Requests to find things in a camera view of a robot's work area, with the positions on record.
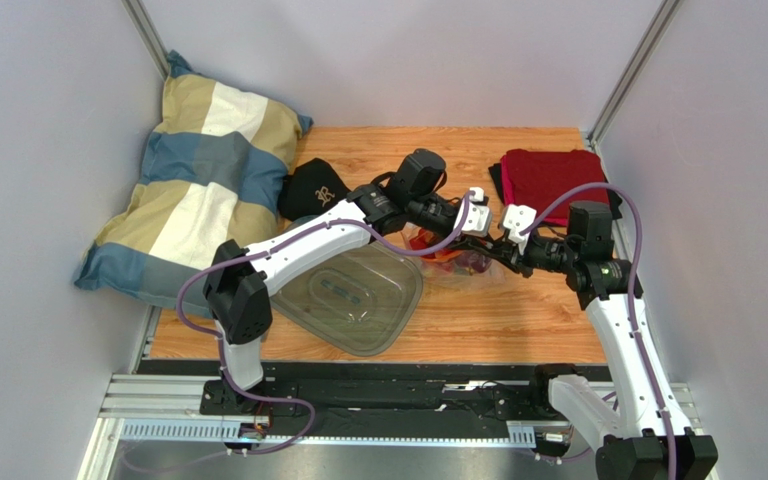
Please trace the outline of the bunch of red lychees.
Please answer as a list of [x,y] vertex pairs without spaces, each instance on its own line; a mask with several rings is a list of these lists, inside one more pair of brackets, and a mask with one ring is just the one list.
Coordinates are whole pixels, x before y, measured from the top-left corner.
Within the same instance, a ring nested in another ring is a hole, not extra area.
[[458,273],[457,257],[462,250],[444,248],[420,258],[420,271],[425,276],[448,276]]

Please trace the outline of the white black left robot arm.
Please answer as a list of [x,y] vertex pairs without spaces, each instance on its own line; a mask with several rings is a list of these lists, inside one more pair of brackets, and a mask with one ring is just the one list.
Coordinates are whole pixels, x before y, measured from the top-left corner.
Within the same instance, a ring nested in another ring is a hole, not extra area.
[[437,190],[446,163],[417,149],[394,172],[349,192],[322,215],[274,239],[245,248],[227,241],[216,251],[203,294],[218,329],[223,377],[247,391],[264,378],[263,336],[273,322],[271,298],[290,281],[344,252],[396,233],[408,223],[440,236],[422,255],[467,237],[488,234],[492,213],[484,191],[468,190],[449,201]]

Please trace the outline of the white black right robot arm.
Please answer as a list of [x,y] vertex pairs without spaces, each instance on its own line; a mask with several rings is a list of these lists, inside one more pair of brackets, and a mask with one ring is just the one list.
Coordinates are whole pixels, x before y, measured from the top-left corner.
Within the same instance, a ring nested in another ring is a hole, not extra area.
[[615,256],[610,207],[571,203],[561,238],[527,233],[537,217],[527,206],[504,208],[502,258],[524,275],[535,269],[565,275],[598,335],[618,406],[612,408],[571,365],[537,368],[537,404],[579,431],[600,479],[708,478],[719,458],[715,441],[695,432],[671,390],[632,263]]

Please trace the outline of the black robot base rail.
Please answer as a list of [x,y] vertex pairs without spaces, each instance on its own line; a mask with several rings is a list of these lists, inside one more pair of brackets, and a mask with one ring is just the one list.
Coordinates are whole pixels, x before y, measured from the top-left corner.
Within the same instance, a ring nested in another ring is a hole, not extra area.
[[267,362],[243,396],[209,380],[199,411],[260,420],[272,436],[305,424],[309,435],[384,439],[498,439],[525,421],[568,428],[530,382],[534,366]]

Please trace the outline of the dark red apple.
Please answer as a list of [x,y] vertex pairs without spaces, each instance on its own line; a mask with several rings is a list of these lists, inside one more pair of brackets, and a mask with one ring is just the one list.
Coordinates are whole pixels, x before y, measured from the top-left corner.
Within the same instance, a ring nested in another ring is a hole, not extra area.
[[483,274],[491,266],[492,260],[481,253],[464,251],[456,259],[456,265],[469,275]]

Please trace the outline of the clear orange zip top bag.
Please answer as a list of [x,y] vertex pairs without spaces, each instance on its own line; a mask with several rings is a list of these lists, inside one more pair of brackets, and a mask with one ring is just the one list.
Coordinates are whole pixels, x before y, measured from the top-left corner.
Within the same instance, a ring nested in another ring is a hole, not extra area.
[[[407,250],[429,248],[441,240],[440,236],[414,224],[408,224],[400,235]],[[409,260],[426,281],[447,288],[465,288],[471,284],[490,286],[505,281],[505,270],[497,262],[473,251],[447,247]]]

